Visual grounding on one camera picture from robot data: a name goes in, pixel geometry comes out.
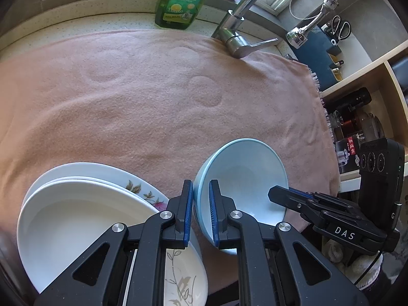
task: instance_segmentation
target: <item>chrome faucet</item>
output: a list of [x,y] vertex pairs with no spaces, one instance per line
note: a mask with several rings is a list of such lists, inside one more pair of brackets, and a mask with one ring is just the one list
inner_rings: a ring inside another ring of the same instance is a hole
[[[241,59],[257,50],[274,46],[278,39],[274,38],[258,44],[250,45],[238,32],[237,29],[244,21],[244,15],[256,0],[241,0],[235,9],[228,10],[227,14],[217,26],[212,38],[220,39],[227,47],[232,57]],[[324,0],[320,13],[306,26],[302,28],[295,27],[286,34],[286,39],[295,48],[299,48],[307,41],[307,34],[319,23],[323,17],[338,5],[337,0]]]

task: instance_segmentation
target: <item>pink cloth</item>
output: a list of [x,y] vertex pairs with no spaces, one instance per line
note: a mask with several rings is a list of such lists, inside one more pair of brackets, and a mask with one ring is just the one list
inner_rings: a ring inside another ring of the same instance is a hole
[[[105,32],[0,63],[0,86],[0,226],[14,239],[30,185],[68,162],[113,165],[174,197],[219,147],[250,137],[276,151],[291,187],[339,187],[310,72],[276,55],[237,60],[181,31]],[[296,213],[286,219],[305,227]],[[237,260],[194,229],[212,293],[237,279]]]

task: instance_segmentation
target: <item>wooden cabinet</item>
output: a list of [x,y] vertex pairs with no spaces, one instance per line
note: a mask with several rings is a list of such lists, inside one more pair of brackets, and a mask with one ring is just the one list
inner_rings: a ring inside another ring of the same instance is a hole
[[[372,101],[364,107],[364,111],[370,112],[379,118],[387,138],[392,138],[405,146],[404,176],[406,176],[408,175],[408,107],[391,68],[392,64],[404,56],[408,56],[408,40],[336,85],[321,92],[321,97],[327,103],[361,87],[366,87],[371,94]],[[348,185],[354,186],[341,187],[340,191],[357,190],[360,187],[359,177],[358,170],[341,174],[342,186],[345,185],[343,182],[346,181],[355,180],[355,183],[348,183]]]

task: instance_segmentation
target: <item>black scissors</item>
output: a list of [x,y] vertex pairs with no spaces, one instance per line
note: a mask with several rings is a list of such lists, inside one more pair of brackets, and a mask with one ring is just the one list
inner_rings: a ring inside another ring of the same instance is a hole
[[351,25],[347,21],[342,21],[340,16],[334,16],[332,19],[331,40],[333,45],[337,45],[340,40],[347,39],[351,34]]

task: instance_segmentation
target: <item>light blue bowl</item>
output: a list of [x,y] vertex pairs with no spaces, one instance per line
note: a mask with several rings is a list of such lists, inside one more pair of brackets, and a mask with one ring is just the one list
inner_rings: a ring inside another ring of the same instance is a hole
[[[237,209],[258,222],[276,225],[286,208],[269,201],[275,185],[288,188],[285,167],[271,147],[256,139],[234,140],[211,155],[194,179],[194,214],[206,238],[214,244],[208,188],[218,180],[221,194],[234,199]],[[224,250],[236,254],[236,249]]]

